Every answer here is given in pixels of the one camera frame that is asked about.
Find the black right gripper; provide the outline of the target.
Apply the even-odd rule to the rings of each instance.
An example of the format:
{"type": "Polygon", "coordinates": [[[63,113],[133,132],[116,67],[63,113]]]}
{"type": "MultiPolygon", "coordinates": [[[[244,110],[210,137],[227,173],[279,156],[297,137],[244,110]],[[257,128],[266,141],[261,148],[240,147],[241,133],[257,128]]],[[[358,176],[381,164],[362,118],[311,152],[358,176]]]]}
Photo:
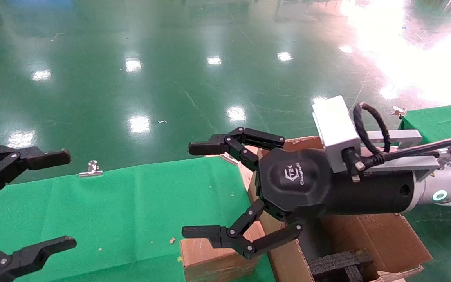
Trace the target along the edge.
{"type": "Polygon", "coordinates": [[[231,248],[252,259],[299,237],[302,224],[290,223],[276,232],[251,241],[245,232],[263,212],[278,220],[322,215],[401,213],[413,199],[412,172],[376,172],[357,183],[344,173],[334,173],[321,149],[285,151],[285,138],[267,132],[237,127],[227,134],[213,134],[207,141],[190,142],[190,155],[220,155],[233,159],[257,173],[259,197],[230,227],[183,226],[185,239],[207,239],[212,248],[231,248]],[[246,146],[268,150],[258,160],[246,146]]]}

